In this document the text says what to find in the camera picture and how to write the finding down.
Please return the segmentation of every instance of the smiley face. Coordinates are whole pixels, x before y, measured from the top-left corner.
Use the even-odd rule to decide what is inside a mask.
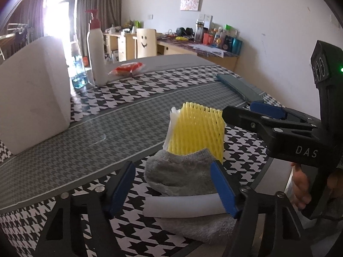
[[[146,36],[145,36],[145,37],[142,36],[142,46],[143,46],[143,48],[146,48],[146,46],[147,46],[148,44],[143,44],[143,39],[146,40]]]

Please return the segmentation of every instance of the white foam sheet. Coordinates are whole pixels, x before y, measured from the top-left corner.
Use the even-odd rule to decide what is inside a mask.
[[[218,193],[196,196],[145,197],[143,215],[158,218],[191,218],[224,214]]]

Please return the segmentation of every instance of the cartoon canvas picture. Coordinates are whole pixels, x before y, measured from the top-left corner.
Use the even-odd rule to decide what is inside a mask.
[[[199,10],[200,0],[181,0],[180,10]]]

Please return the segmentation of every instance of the blue gripper pad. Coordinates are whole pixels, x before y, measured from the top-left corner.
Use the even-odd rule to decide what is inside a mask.
[[[281,107],[260,103],[258,101],[253,101],[250,104],[250,110],[278,120],[286,118],[286,113]]]
[[[226,173],[222,164],[216,162],[211,164],[212,182],[217,189],[224,209],[228,214],[231,214],[233,218],[237,219],[241,210],[236,207],[234,191],[230,187],[223,172]]]
[[[130,162],[121,169],[117,176],[113,176],[115,181],[118,182],[114,184],[114,191],[110,198],[109,205],[104,208],[111,217],[114,217],[114,215],[121,210],[126,196],[131,189],[135,175],[136,167]]]

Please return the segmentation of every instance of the plastic wrapper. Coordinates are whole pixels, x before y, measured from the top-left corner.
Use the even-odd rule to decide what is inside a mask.
[[[145,64],[140,63],[140,62],[127,63],[127,64],[122,64],[116,67],[115,69],[111,71],[111,73],[114,75],[133,77],[139,74],[144,67],[145,67]]]

